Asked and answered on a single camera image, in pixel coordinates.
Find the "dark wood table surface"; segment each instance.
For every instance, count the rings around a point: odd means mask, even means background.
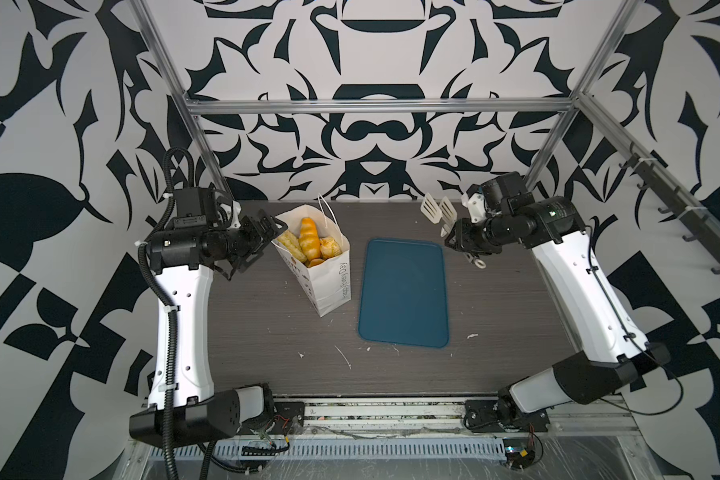
[[[243,213],[263,207],[280,214],[299,205],[243,202]],[[352,245],[352,300],[319,317],[272,246],[231,282],[216,275],[208,305],[216,389],[268,382],[276,395],[289,396],[495,392],[574,352],[533,257],[519,245],[485,257],[485,270],[444,249],[446,347],[363,340],[357,327],[368,241],[386,236],[442,244],[440,227],[418,203],[331,206]]]

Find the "white scrap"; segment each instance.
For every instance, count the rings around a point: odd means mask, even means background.
[[[334,345],[333,348],[335,348],[336,350],[338,350],[339,353],[342,354],[342,356],[344,357],[344,361],[347,363],[347,366],[349,367],[350,370],[352,370],[352,364],[349,363],[349,360],[347,360],[346,355],[344,355],[344,353],[341,350],[339,350],[336,345]]]

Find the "white rope handle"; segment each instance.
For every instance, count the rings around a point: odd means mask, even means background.
[[[338,241],[344,246],[344,234],[342,234],[342,228],[338,225],[338,222],[336,221],[336,216],[333,213],[333,209],[330,205],[328,205],[328,202],[326,202],[326,199],[323,198],[322,195],[317,196],[317,205],[320,207],[320,211],[322,212],[322,219],[323,222],[326,224],[326,228],[328,228],[328,218],[326,217],[326,211],[322,209],[322,204],[326,204],[328,207],[328,211],[331,212],[331,216],[333,217],[333,223],[336,225],[336,228],[338,228],[338,235],[339,239]]]

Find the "white paper bag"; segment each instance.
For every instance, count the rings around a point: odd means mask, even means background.
[[[328,206],[328,211],[333,216],[330,206]],[[301,283],[304,293],[307,294],[307,298],[312,302],[318,315],[324,316],[338,306],[349,302],[352,298],[349,285],[349,240],[342,235],[342,231],[336,225],[335,216],[334,220],[331,220],[323,212],[311,205],[298,206],[293,210],[278,215],[277,218],[288,224],[288,229],[298,237],[302,218],[305,216],[315,221],[320,238],[332,236],[338,242],[342,248],[341,255],[329,258],[322,264],[312,268],[307,268],[277,240],[273,240],[272,244],[277,247],[278,253],[296,276],[298,282]]]

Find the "black and white patterned wall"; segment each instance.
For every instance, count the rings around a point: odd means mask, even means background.
[[[593,90],[720,220],[720,0],[646,0]],[[581,114],[538,186],[565,195],[594,227],[596,253],[648,338],[668,345],[685,387],[661,416],[636,416],[668,478],[720,479],[720,275],[714,259]],[[659,371],[624,394],[657,412],[680,390]]]
[[[134,242],[189,143],[125,2],[0,2],[0,478],[122,452],[156,349]]]
[[[567,96],[614,0],[150,0],[198,100]],[[239,198],[459,198],[525,172],[554,113],[214,115]]]

